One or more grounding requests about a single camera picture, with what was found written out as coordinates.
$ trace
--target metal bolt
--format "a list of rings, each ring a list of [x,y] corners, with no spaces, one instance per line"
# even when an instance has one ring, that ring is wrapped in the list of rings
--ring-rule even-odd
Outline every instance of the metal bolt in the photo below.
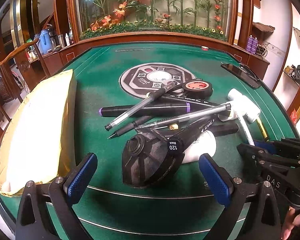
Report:
[[[27,186],[27,187],[31,187],[31,186],[33,185],[33,183],[34,183],[34,182],[33,182],[32,180],[31,180],[31,181],[28,181],[27,184],[26,184],[26,186]]]
[[[240,184],[242,182],[242,179],[240,179],[239,177],[235,177],[233,178],[233,181],[235,184]]]
[[[270,186],[271,186],[270,182],[267,181],[267,180],[265,180],[265,181],[263,182],[263,185],[265,185],[266,187],[270,187]]]
[[[55,182],[58,184],[63,182],[63,177],[56,177]]]

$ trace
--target black cell phone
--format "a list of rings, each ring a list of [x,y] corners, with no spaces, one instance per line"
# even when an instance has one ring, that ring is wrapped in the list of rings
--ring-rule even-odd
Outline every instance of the black cell phone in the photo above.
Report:
[[[258,83],[257,76],[252,72],[249,73],[248,70],[246,70],[243,66],[236,67],[232,64],[221,64],[221,67],[235,75],[237,78],[241,79],[243,82],[245,82],[248,86],[250,86],[253,89],[259,88],[261,85]]]

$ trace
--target glass window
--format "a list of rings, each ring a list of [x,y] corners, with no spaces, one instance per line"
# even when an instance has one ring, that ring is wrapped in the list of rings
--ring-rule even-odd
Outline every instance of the glass window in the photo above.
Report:
[[[232,0],[75,0],[81,39],[169,31],[227,40]]]

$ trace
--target blue gripper pad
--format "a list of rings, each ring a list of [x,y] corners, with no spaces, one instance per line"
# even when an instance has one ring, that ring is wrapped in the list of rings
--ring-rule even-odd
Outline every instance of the blue gripper pad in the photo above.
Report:
[[[97,170],[97,166],[97,156],[94,153],[88,153],[79,165],[72,170],[63,185],[70,205],[77,204],[80,201],[93,174]]]
[[[268,151],[270,154],[277,154],[277,149],[275,148],[274,144],[271,142],[260,142],[260,141],[253,141],[254,145],[260,148],[263,148]]]
[[[218,203],[227,207],[233,192],[230,175],[224,168],[219,167],[207,153],[200,156],[199,169]]]

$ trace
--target green table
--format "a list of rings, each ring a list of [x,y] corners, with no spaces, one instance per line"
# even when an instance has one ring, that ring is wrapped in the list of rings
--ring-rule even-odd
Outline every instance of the green table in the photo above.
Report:
[[[73,69],[78,81],[74,127],[76,162],[79,163],[88,152],[94,152],[98,157],[96,173],[80,202],[73,206],[89,233],[94,239],[203,239],[223,206],[211,195],[198,163],[181,165],[171,180],[156,187],[136,189],[126,186],[122,183],[121,153],[135,131],[107,140],[112,130],[106,132],[104,126],[113,118],[98,114],[98,109],[103,106],[140,101],[125,93],[118,80],[125,70],[148,62],[175,64],[211,82],[214,88],[212,102],[226,102],[229,90],[236,88],[261,109],[260,118],[270,139],[294,138],[298,133],[268,89],[253,90],[220,67],[221,62],[238,65],[225,52],[170,43],[125,43],[91,48],[68,64],[66,69]],[[254,139],[263,139],[256,123],[250,124],[249,128]],[[213,159],[232,177],[244,179],[243,162],[236,150],[239,143],[246,142],[243,133],[239,131],[216,140]],[[16,217],[20,199],[1,198]],[[247,208],[246,204],[230,239],[239,232]],[[53,207],[49,206],[49,210],[60,237],[67,239]]]

